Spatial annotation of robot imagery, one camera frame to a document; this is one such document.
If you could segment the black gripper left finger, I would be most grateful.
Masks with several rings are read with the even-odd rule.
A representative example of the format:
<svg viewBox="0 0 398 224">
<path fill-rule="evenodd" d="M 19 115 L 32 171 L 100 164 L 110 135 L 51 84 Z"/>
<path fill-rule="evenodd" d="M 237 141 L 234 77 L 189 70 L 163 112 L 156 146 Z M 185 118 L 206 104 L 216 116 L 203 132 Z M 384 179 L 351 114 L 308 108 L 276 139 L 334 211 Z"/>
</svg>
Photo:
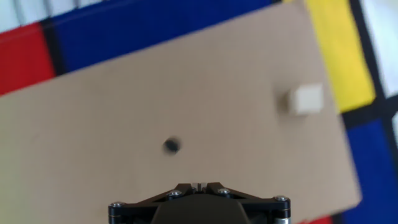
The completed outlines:
<svg viewBox="0 0 398 224">
<path fill-rule="evenodd" d="M 158 194 L 137 203 L 113 202 L 108 205 L 108 223 L 134 223 L 133 219 L 139 216 L 152 217 L 158 207 L 164 202 L 184 196 L 193 195 L 197 188 L 192 184 L 178 184 L 174 189 Z"/>
</svg>

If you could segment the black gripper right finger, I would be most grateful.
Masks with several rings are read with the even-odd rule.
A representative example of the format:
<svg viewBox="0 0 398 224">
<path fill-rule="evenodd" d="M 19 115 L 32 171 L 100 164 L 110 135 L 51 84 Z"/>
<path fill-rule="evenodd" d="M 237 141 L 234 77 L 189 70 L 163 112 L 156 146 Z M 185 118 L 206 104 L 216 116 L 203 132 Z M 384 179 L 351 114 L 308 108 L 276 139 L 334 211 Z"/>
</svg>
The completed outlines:
<svg viewBox="0 0 398 224">
<path fill-rule="evenodd" d="M 260 198 L 229 189 L 219 182 L 207 183 L 205 193 L 237 202 L 248 217 L 250 215 L 265 215 L 264 223 L 291 224 L 291 201 L 284 195 Z"/>
</svg>

